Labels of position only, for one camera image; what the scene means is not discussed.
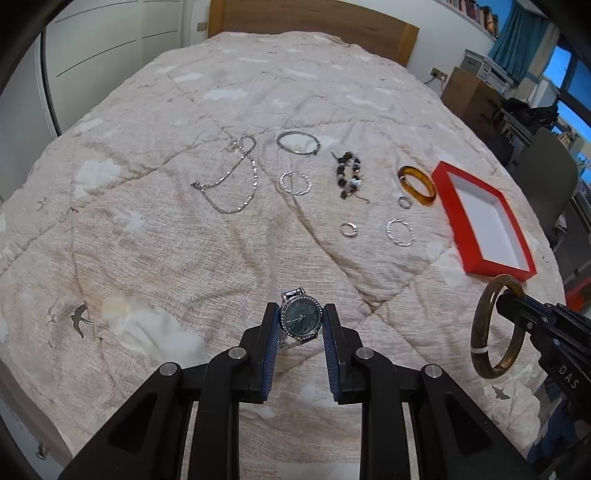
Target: white wardrobe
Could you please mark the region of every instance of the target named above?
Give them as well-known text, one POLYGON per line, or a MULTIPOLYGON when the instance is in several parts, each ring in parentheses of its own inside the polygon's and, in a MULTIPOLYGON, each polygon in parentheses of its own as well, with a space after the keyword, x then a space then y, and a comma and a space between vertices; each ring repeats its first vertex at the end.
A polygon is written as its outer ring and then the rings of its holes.
POLYGON ((47 27, 51 102, 65 132, 158 55, 181 45, 184 0, 74 0, 47 27))

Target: amber bangle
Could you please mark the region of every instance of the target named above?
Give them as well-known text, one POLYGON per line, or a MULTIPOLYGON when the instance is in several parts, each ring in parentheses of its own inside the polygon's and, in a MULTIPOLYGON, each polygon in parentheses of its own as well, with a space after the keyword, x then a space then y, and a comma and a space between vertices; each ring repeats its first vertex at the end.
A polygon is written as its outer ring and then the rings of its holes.
POLYGON ((410 195, 412 195, 421 205, 431 205, 435 198, 437 197, 437 191, 435 190, 435 185, 431 181, 431 179, 418 168, 411 167, 406 165, 398 170, 398 179, 402 185, 402 188, 406 190, 410 195), (415 177, 418 181, 420 181, 423 185, 426 186, 429 196, 423 195, 422 193, 416 191, 412 185, 409 184, 406 176, 409 175, 411 177, 415 177))
POLYGON ((514 277, 499 275, 486 286, 474 312, 472 334, 470 335, 470 355, 474 370, 482 378, 497 378, 506 373, 517 360, 517 355, 519 355, 525 339, 525 330, 515 324, 505 355, 495 367, 492 366, 488 356, 488 333, 491 329, 491 316, 496 300, 505 287, 518 299, 525 300, 523 288, 514 277))

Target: silver ring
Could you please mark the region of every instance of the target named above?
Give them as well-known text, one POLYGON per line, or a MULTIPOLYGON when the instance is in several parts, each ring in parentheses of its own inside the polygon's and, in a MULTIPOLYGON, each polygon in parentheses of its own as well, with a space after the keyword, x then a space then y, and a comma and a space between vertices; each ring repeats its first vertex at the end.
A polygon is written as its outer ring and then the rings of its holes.
POLYGON ((288 130, 287 132, 283 132, 282 134, 280 134, 277 137, 277 145, 279 145, 279 147, 283 150, 288 151, 290 153, 295 153, 297 155, 316 155, 320 150, 320 141, 314 135, 307 134, 306 132, 300 132, 299 130, 288 130), (305 137, 310 137, 316 142, 316 148, 310 152, 300 152, 298 150, 293 150, 292 148, 281 143, 281 139, 288 135, 304 135, 305 137))
POLYGON ((410 198, 401 195, 398 197, 398 204, 405 210, 408 210, 413 203, 410 201, 410 198))
POLYGON ((417 239, 416 235, 413 232, 413 227, 408 226, 407 222, 404 222, 401 219, 395 218, 394 220, 390 220, 386 226, 386 233, 388 234, 388 237, 390 237, 392 240, 394 240, 394 243, 396 245, 398 245, 399 247, 410 247, 413 242, 417 239), (392 236, 392 230, 391 230, 391 225, 393 223, 401 223, 403 224, 407 229, 408 229, 408 233, 410 233, 410 242, 401 242, 399 240, 396 240, 393 236, 392 236))
POLYGON ((284 189, 287 193, 289 193, 291 195, 305 195, 312 188, 312 182, 310 181, 310 178, 308 177, 308 175, 306 175, 305 173, 302 173, 300 171, 286 171, 281 177, 279 177, 279 184, 281 185, 281 188, 282 189, 284 189), (293 190, 290 190, 289 188, 287 188, 287 186, 285 185, 285 182, 283 181, 283 179, 287 175, 292 175, 293 173, 298 174, 300 177, 302 177, 306 181, 306 183, 308 184, 308 188, 306 188, 305 191, 303 191, 303 192, 294 192, 293 190))
POLYGON ((351 222, 345 222, 345 223, 341 223, 340 224, 340 232, 344 235, 344 236, 348 236, 348 237, 354 237, 357 236, 357 225, 355 225, 354 223, 351 222), (353 231, 351 233, 347 233, 343 231, 343 227, 344 226, 350 226, 353 231))

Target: silver chain necklace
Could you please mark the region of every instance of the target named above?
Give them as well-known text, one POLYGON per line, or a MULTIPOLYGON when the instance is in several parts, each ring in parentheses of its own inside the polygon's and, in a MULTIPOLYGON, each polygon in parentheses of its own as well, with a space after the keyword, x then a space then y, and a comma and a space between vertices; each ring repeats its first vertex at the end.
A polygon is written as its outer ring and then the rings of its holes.
POLYGON ((250 135, 243 135, 243 136, 241 136, 238 140, 236 140, 232 144, 232 146, 234 148, 237 148, 238 150, 240 150, 240 152, 242 153, 242 156, 240 157, 240 160, 238 160, 238 162, 232 168, 230 168, 230 170, 228 170, 226 172, 226 174, 221 179, 219 179, 218 181, 216 181, 214 183, 210 183, 208 185, 205 185, 203 183, 199 183, 198 181, 194 181, 191 184, 191 187, 193 187, 194 189, 197 189, 201 193, 203 193, 203 196, 205 197, 205 199, 219 213, 238 213, 246 205, 248 205, 250 203, 250 201, 252 200, 252 198, 255 196, 256 187, 258 185, 258 175, 256 173, 256 162, 255 162, 254 158, 252 158, 252 156, 251 156, 251 152, 255 148, 255 145, 256 145, 256 140, 253 137, 251 137, 250 135), (250 140, 252 140, 252 147, 250 149, 248 149, 248 150, 244 147, 244 145, 242 145, 242 139, 244 139, 244 138, 249 138, 250 140), (224 210, 223 208, 220 208, 218 205, 216 205, 216 203, 211 198, 209 198, 209 196, 207 196, 207 194, 205 193, 205 190, 210 189, 212 187, 217 187, 218 185, 220 185, 221 182, 223 182, 224 180, 226 180, 226 178, 228 178, 230 176, 230 174, 234 170, 236 170, 237 166, 240 165, 240 163, 242 162, 242 160, 244 160, 246 157, 249 158, 249 160, 251 161, 251 166, 252 166, 252 193, 246 199, 246 201, 242 205, 240 205, 238 208, 235 208, 234 210, 224 210))

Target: gray chair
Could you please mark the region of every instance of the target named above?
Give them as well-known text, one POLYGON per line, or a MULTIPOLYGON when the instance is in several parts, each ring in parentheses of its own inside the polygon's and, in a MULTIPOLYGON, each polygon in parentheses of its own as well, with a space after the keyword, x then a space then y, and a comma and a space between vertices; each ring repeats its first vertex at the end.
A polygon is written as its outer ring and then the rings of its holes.
POLYGON ((554 224, 574 195, 577 164, 568 149, 548 129, 540 128, 531 145, 519 154, 511 176, 534 209, 542 230, 553 236, 554 224))

